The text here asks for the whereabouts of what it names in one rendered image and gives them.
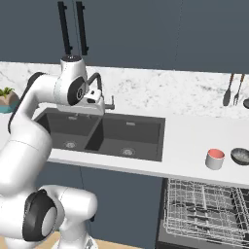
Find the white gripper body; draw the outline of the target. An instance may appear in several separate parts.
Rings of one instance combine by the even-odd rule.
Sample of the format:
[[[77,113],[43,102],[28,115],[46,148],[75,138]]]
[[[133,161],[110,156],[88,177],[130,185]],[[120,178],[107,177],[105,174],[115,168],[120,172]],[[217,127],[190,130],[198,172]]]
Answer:
[[[60,112],[76,114],[103,116],[105,113],[105,104],[102,96],[100,96],[99,99],[93,103],[89,103],[89,99],[84,97],[74,106],[56,105],[56,107]]]

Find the dark blue lower cupboard door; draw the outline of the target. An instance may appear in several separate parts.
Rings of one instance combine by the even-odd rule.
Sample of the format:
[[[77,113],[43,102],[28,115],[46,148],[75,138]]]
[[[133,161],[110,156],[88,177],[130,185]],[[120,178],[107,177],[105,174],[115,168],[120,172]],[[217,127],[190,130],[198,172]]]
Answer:
[[[35,186],[59,185],[82,189],[84,187],[80,167],[77,165],[47,162],[35,181]]]
[[[90,231],[94,238],[154,249],[162,179],[82,167],[84,188],[96,194],[98,208]]]

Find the dark blue cupboard door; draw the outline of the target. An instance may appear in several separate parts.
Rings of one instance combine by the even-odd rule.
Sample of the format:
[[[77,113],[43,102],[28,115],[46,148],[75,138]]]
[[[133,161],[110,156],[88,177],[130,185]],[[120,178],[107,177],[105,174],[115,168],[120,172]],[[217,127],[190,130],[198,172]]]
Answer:
[[[80,167],[77,165],[47,162],[35,181],[35,186],[59,185],[82,189],[84,187]]]
[[[98,208],[90,231],[94,238],[154,249],[162,179],[82,167],[84,188],[96,194]]]
[[[249,74],[249,0],[182,0],[175,68]]]
[[[59,63],[66,55],[57,2],[65,11],[71,54],[78,54],[72,0],[0,0],[0,61]]]
[[[174,67],[181,0],[74,0],[85,6],[89,66]]]

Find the dark blue upper cupboard door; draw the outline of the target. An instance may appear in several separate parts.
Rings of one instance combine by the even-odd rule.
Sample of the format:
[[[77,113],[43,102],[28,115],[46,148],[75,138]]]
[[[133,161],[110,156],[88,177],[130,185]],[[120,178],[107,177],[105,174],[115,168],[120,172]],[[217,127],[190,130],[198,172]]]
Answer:
[[[249,0],[182,0],[175,68],[249,74]]]
[[[0,0],[0,61],[59,63],[66,55],[57,2],[65,11],[71,54],[78,54],[72,0]]]
[[[174,67],[181,0],[74,0],[85,6],[89,66]]]

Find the white cup with red inside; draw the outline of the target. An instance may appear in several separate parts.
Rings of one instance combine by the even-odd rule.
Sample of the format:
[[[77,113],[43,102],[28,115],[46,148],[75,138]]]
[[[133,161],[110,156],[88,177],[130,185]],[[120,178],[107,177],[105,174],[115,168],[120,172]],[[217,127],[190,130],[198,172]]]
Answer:
[[[225,159],[225,153],[219,149],[209,149],[205,159],[205,165],[212,170],[219,170]]]

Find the dark grey bowl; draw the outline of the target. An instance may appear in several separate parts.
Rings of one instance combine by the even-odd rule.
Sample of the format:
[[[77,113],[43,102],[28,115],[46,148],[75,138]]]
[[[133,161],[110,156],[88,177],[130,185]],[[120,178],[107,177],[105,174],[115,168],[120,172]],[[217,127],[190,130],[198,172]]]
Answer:
[[[243,148],[231,150],[231,159],[239,165],[249,165],[249,151]]]

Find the black tap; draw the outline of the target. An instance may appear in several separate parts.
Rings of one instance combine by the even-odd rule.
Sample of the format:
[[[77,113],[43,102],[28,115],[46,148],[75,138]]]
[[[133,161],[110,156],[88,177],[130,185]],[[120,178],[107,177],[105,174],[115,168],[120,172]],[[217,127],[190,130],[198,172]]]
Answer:
[[[97,89],[99,89],[101,91],[101,96],[103,97],[102,81],[101,81],[101,76],[99,73],[94,73],[88,78],[88,80],[87,80],[88,85],[90,86],[94,80],[97,81]],[[112,95],[112,103],[111,104],[106,104],[106,103],[104,103],[104,104],[105,104],[105,109],[114,110],[115,109],[114,95]]]

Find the dark double sink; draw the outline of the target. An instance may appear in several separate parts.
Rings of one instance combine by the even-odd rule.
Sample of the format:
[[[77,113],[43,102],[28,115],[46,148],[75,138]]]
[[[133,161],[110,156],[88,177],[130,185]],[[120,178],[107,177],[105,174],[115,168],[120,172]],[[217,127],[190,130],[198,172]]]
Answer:
[[[107,113],[62,113],[46,108],[35,122],[52,137],[53,148],[138,160],[161,161],[164,118]]]

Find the green plant in pot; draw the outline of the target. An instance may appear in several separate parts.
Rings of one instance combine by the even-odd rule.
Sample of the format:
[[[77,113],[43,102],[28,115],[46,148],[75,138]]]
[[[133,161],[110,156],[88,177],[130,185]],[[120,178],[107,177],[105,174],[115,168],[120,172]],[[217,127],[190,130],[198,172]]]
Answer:
[[[0,113],[12,113],[19,103],[19,97],[12,88],[0,89]]]

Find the hanging dark fork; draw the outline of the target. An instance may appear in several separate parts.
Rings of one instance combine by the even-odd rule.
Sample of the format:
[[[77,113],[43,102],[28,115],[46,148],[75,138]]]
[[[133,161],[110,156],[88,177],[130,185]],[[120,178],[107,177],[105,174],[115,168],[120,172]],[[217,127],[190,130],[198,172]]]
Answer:
[[[245,74],[242,74],[240,77],[240,82],[239,82],[239,87],[238,87],[237,93],[233,98],[233,106],[237,105],[237,103],[238,103],[239,93],[240,93],[241,85],[244,81],[244,78],[245,78]]]

